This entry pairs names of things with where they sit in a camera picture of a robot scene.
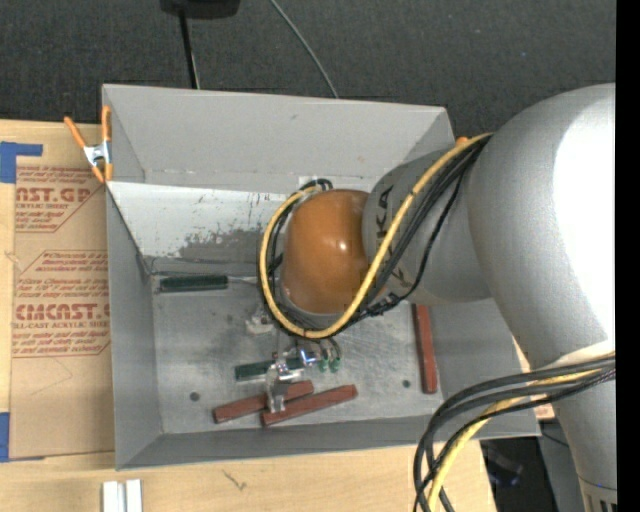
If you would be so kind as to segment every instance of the black floor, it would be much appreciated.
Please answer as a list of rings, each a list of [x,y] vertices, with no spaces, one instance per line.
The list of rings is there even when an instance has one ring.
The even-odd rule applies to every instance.
[[[441,105],[456,135],[499,128],[554,94],[616,79],[615,0],[281,0],[341,97]],[[330,96],[269,0],[190,23],[202,87]],[[189,87],[178,19],[159,0],[4,0],[0,117],[96,122],[102,83]],[[536,441],[497,487],[502,512],[554,512]]]

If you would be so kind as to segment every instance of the black cable cord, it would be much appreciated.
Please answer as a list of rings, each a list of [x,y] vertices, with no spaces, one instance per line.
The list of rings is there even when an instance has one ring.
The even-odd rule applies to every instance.
[[[482,395],[482,396],[473,398],[471,400],[468,400],[455,407],[449,407],[444,410],[442,410],[441,408],[438,409],[438,411],[436,411],[436,414],[432,416],[429,422],[429,426],[427,427],[427,430],[425,431],[422,438],[420,439],[418,443],[418,447],[416,449],[416,454],[414,457],[414,466],[413,466],[413,477],[416,485],[419,485],[420,482],[422,481],[422,457],[425,455],[425,453],[427,456],[428,466],[433,467],[433,464],[434,464],[433,444],[434,444],[436,431],[440,427],[442,427],[442,425],[445,424],[447,421],[451,420],[453,417],[459,416],[460,414],[464,414],[465,412],[471,411],[473,409],[477,409],[482,406],[486,407],[488,405],[491,405],[501,400],[506,400],[509,398],[551,394],[551,393],[557,393],[560,391],[571,389],[575,387],[577,384],[581,382],[585,382],[592,377],[593,377],[592,375],[585,376],[582,379],[578,379],[572,382],[521,386],[518,388],[498,391],[488,395]],[[450,503],[446,496],[446,493],[444,492],[441,495],[441,501],[445,506],[445,510],[450,510],[447,507],[447,504],[450,504]]]
[[[322,77],[324,78],[324,81],[326,82],[327,86],[329,87],[329,89],[331,89],[331,94],[333,94],[333,97],[336,99],[339,99],[338,92],[336,91],[336,88],[333,86],[333,82],[331,82],[329,75],[325,71],[324,67],[322,67],[320,60],[318,59],[318,57],[316,57],[316,54],[311,49],[311,46],[309,46],[309,43],[307,43],[306,39],[302,36],[300,31],[298,30],[298,27],[296,27],[293,21],[291,21],[291,19],[289,18],[289,16],[286,15],[286,13],[282,9],[282,7],[280,7],[280,4],[276,2],[276,0],[269,0],[269,1],[271,2],[271,5],[273,6],[273,8],[278,12],[280,17],[285,21],[287,25],[289,25],[289,28],[298,38],[298,41],[302,43],[302,46],[304,46],[304,49],[307,51],[307,53],[311,57],[311,60],[313,60],[313,63],[318,68],[318,71],[320,71],[320,73],[322,74]]]
[[[200,78],[198,77],[198,71],[196,69],[196,60],[193,56],[193,49],[191,48],[191,37],[189,35],[189,24],[187,22],[187,16],[183,10],[178,13],[180,19],[180,31],[182,32],[182,44],[184,45],[184,53],[187,58],[187,67],[189,68],[189,82],[192,89],[200,89]]]
[[[524,384],[526,382],[531,382],[539,379],[558,377],[558,376],[570,374],[570,373],[579,373],[581,371],[608,369],[614,366],[615,366],[615,356],[608,356],[608,357],[598,358],[595,360],[586,361],[582,363],[566,365],[562,367],[534,370],[529,373],[499,377],[489,381],[481,382],[479,384],[476,384],[474,386],[471,386],[469,388],[466,388],[456,393],[455,395],[451,396],[446,402],[444,402],[438,408],[438,410],[434,413],[434,415],[432,416],[429,422],[429,426],[427,427],[427,430],[425,431],[422,439],[418,443],[418,446],[416,448],[416,454],[414,457],[414,467],[413,467],[414,479],[417,482],[419,482],[422,478],[421,476],[422,475],[422,457],[425,455],[425,450],[427,451],[427,462],[429,464],[429,467],[433,466],[433,453],[432,452],[429,453],[428,451],[428,448],[432,445],[432,442],[433,442],[433,435],[430,436],[429,432],[432,432],[432,433],[435,432],[435,429],[438,428],[439,426],[440,418],[445,413],[448,413],[449,411],[457,410],[456,408],[461,407],[461,405],[459,404],[461,403],[462,405],[465,404],[465,400],[467,400],[466,403],[469,403],[468,399],[470,397],[486,391],[497,389],[499,387],[512,386],[516,384]],[[493,395],[484,395],[484,398],[486,398],[487,401],[491,401],[492,403],[495,401],[498,401],[499,399],[496,397],[495,393]],[[444,498],[445,500],[443,500],[443,505],[445,505],[445,509],[446,509],[446,504],[448,503],[446,494],[444,494]]]
[[[569,389],[567,391],[561,391],[559,393],[556,393],[554,395],[550,395],[550,396],[545,397],[545,398],[539,398],[539,399],[531,400],[528,403],[517,404],[517,405],[513,405],[513,406],[507,407],[505,409],[499,410],[499,411],[494,411],[492,413],[484,414],[484,415],[481,415],[481,416],[479,416],[477,418],[474,418],[473,420],[471,420],[470,422],[465,424],[462,428],[460,428],[449,439],[449,441],[447,441],[445,447],[440,452],[440,455],[434,461],[434,464],[430,467],[429,474],[424,478],[424,480],[422,481],[420,486],[416,488],[416,498],[414,500],[414,505],[413,505],[414,512],[417,510],[418,504],[420,504],[422,506],[423,511],[430,512],[429,511],[429,507],[426,504],[426,501],[424,502],[424,506],[422,505],[422,500],[424,500],[424,490],[426,489],[427,485],[429,485],[429,483],[435,477],[435,474],[440,469],[440,465],[441,465],[442,461],[445,459],[447,454],[451,451],[451,449],[452,449],[454,443],[456,442],[456,440],[459,439],[460,436],[462,436],[462,434],[467,431],[467,429],[469,429],[470,427],[472,427],[473,425],[475,425],[478,422],[481,422],[481,421],[484,421],[484,420],[488,420],[488,419],[494,418],[496,416],[501,416],[503,414],[508,414],[508,413],[516,412],[516,411],[532,409],[532,408],[538,407],[540,405],[545,405],[545,404],[549,404],[549,403],[555,402],[557,400],[568,398],[570,396],[573,396],[573,395],[576,395],[576,394],[581,393],[583,391],[586,391],[587,389],[590,389],[590,388],[592,388],[594,386],[597,386],[597,385],[602,384],[604,382],[613,380],[613,379],[615,379],[615,376],[616,376],[616,370],[615,370],[615,368],[613,368],[613,369],[608,370],[608,371],[606,371],[604,373],[599,373],[596,376],[589,377],[589,378],[585,379],[584,381],[581,381],[580,384],[576,384],[576,385],[572,386],[571,389]]]

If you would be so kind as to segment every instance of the black device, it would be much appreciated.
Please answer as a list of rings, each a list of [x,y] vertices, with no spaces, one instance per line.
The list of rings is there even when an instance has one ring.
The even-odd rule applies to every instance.
[[[213,20],[235,15],[240,0],[160,0],[160,8],[174,16],[189,19]]]

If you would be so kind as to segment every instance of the orange clip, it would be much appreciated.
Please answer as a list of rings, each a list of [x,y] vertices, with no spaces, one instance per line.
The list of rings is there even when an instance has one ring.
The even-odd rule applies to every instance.
[[[96,146],[87,146],[84,137],[70,117],[65,116],[64,124],[71,130],[71,135],[76,144],[82,148],[87,160],[91,164],[91,170],[100,183],[110,181],[113,177],[113,163],[111,162],[111,108],[102,107],[102,142]],[[104,174],[98,167],[98,160],[104,161]]]

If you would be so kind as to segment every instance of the yellow cable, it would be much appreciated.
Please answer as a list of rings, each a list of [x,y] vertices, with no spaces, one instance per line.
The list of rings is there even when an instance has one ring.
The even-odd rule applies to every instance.
[[[489,135],[490,134],[488,133],[483,135],[478,135],[477,137],[473,137],[467,141],[463,141],[459,144],[456,144],[456,146],[454,146],[452,149],[450,149],[444,155],[442,155],[431,167],[429,167],[424,172],[424,174],[420,177],[420,179],[411,189],[411,192],[409,192],[407,197],[405,197],[404,201],[400,205],[400,208],[398,208],[396,215],[394,216],[393,220],[391,221],[391,224],[389,225],[389,230],[387,231],[386,236],[382,240],[382,243],[380,244],[380,247],[378,248],[378,251],[374,256],[373,261],[371,262],[371,265],[369,265],[367,274],[365,275],[365,278],[362,281],[360,288],[358,289],[355,297],[353,298],[353,301],[351,302],[349,307],[346,309],[346,311],[342,314],[342,316],[338,320],[336,320],[336,322],[334,322],[331,326],[327,327],[326,329],[322,329],[319,331],[306,330],[301,327],[298,327],[296,324],[291,322],[282,313],[282,311],[280,311],[280,308],[278,308],[278,305],[276,304],[276,301],[273,298],[273,294],[269,289],[269,284],[268,284],[269,281],[267,276],[267,246],[269,244],[269,239],[271,238],[271,232],[273,231],[273,228],[275,227],[275,224],[280,218],[280,216],[282,215],[282,213],[290,205],[294,204],[296,201],[298,201],[299,199],[301,199],[302,197],[310,193],[310,191],[309,189],[305,189],[308,192],[300,191],[292,195],[289,199],[287,199],[280,206],[280,208],[278,208],[276,213],[273,215],[273,217],[269,221],[269,224],[267,224],[267,228],[265,229],[264,236],[262,237],[262,245],[260,247],[260,257],[258,261],[262,291],[267,301],[267,305],[271,310],[271,313],[276,317],[276,319],[280,322],[280,324],[282,324],[288,331],[298,336],[301,336],[303,338],[310,338],[310,339],[328,338],[333,334],[335,334],[339,329],[341,329],[351,319],[353,314],[360,307],[360,304],[362,304],[362,301],[364,300],[367,292],[369,291],[369,288],[371,288],[371,285],[373,284],[376,274],[378,273],[378,269],[382,265],[382,261],[385,255],[387,254],[387,250],[391,245],[391,242],[393,241],[393,238],[400,227],[400,223],[404,219],[407,211],[409,210],[409,207],[413,203],[413,200],[415,199],[417,194],[425,187],[425,185],[429,182],[429,180],[431,180],[431,178],[433,178],[433,176],[447,162],[449,162],[452,158],[462,153],[468,147],[472,146],[479,140],[488,137]]]
[[[557,384],[560,382],[567,382],[567,381],[571,382],[576,379],[595,374],[597,372],[598,370],[588,370],[584,372],[572,373],[569,375],[560,375],[558,377],[550,377],[548,379],[534,381],[531,384],[531,387],[535,388],[535,386],[538,386],[538,385]],[[491,414],[496,411],[501,411],[517,402],[524,400],[525,398],[527,397],[517,397],[517,398],[508,398],[505,400],[500,400],[499,402],[496,402],[490,405],[489,407],[487,407],[480,414],[480,416],[484,416],[485,414]],[[453,463],[455,462],[456,457],[465,447],[469,439],[471,439],[475,435],[475,433],[478,432],[478,430],[480,430],[488,421],[489,419],[486,419],[471,425],[460,435],[460,437],[458,437],[458,439],[454,441],[451,449],[449,450],[445,458],[442,460],[442,463],[440,464],[440,468],[438,469],[438,472],[433,479],[433,483],[431,484],[431,489],[429,490],[429,494],[427,495],[427,505],[429,506],[429,510],[435,510],[435,507],[438,504],[438,495],[440,494],[440,489],[442,489],[442,484],[444,483],[444,480],[447,477],[449,470],[453,466]]]

